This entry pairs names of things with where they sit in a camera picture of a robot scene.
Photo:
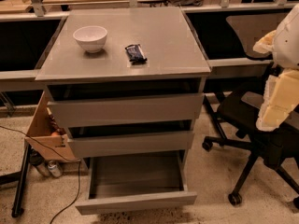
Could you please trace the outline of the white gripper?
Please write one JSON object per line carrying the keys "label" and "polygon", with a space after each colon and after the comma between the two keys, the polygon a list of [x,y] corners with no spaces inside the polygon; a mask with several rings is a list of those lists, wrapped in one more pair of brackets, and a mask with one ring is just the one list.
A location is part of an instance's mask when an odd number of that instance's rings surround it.
{"label": "white gripper", "polygon": [[[265,54],[273,50],[273,30],[258,40],[253,50]],[[299,71],[285,69],[278,77],[270,75],[265,83],[263,103],[256,127],[263,132],[272,132],[299,105]]]}

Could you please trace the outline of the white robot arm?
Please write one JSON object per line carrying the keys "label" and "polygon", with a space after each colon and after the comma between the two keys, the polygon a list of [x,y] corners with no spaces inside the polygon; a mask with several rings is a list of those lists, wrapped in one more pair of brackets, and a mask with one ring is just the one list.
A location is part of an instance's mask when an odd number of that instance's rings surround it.
{"label": "white robot arm", "polygon": [[272,132],[299,105],[299,4],[278,25],[253,46],[259,53],[271,52],[275,64],[283,68],[277,77],[265,83],[263,104],[256,127]]}

